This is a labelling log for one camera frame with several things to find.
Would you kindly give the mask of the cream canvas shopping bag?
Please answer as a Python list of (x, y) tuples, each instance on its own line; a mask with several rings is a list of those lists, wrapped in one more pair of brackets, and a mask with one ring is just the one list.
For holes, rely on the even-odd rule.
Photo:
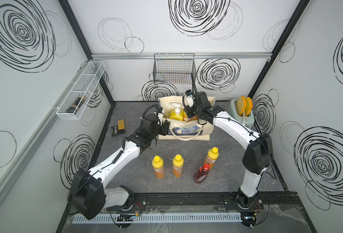
[(168, 121), (170, 123), (168, 134), (165, 136), (159, 135), (159, 140), (203, 140), (209, 141), (210, 135), (213, 133), (214, 125), (206, 122), (202, 119), (193, 119), (190, 121), (180, 121), (170, 119), (171, 111), (177, 108), (176, 104), (179, 104), (179, 108), (183, 111), (185, 106), (188, 106), (188, 101), (182, 101), (181, 96), (168, 96), (159, 99), (159, 104), (163, 108), (165, 116), (162, 121)]

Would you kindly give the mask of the yellow pump soap bottle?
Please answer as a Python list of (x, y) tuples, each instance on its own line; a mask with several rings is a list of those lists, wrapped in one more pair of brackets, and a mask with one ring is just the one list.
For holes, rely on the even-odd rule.
[(178, 103), (172, 103), (172, 105), (175, 107), (175, 109), (170, 112), (169, 118), (178, 121), (184, 121), (184, 111), (181, 109), (181, 105)]

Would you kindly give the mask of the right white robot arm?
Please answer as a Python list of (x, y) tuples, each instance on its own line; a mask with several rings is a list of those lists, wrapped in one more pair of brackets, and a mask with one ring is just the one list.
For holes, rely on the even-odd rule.
[(231, 117), (218, 105), (211, 105), (205, 92), (197, 91), (195, 74), (187, 74), (192, 89), (183, 95), (183, 106), (188, 118), (197, 117), (210, 123), (235, 139), (244, 149), (242, 163), (245, 167), (243, 182), (237, 193), (237, 203), (242, 209), (254, 206), (262, 176), (272, 164), (272, 140), (268, 134), (259, 134)]

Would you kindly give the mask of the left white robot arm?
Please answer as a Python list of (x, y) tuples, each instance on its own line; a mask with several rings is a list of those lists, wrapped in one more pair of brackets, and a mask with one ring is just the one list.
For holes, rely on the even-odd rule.
[(107, 185), (122, 168), (149, 148), (153, 140), (159, 135), (166, 135), (170, 123), (162, 120), (162, 116), (162, 107), (151, 105), (143, 112), (140, 126), (133, 134), (123, 138), (122, 146), (117, 151), (89, 170), (77, 171), (67, 205), (88, 220), (113, 206), (131, 208), (134, 200), (132, 190), (123, 185), (117, 188), (107, 188)]

